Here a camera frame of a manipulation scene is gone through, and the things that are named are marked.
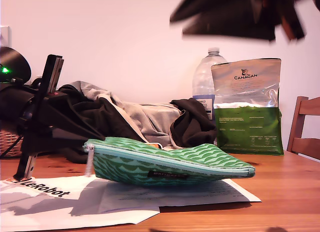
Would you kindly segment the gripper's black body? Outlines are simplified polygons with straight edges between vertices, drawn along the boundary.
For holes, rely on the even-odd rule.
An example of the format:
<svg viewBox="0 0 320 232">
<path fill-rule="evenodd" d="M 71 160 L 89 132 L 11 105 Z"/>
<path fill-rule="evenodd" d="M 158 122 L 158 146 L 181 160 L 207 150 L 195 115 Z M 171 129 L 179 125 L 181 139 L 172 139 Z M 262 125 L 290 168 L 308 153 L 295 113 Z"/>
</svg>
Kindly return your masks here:
<svg viewBox="0 0 320 232">
<path fill-rule="evenodd" d="M 29 179 L 32 176 L 37 157 L 37 153 L 32 148 L 32 136 L 38 131 L 41 125 L 38 121 L 38 116 L 43 99 L 49 93 L 53 93 L 56 90 L 62 65 L 62 56 L 48 55 L 39 89 L 32 101 L 33 110 L 30 119 L 27 121 L 26 129 L 23 134 L 24 137 L 21 145 L 22 155 L 19 160 L 14 179 Z"/>
</svg>

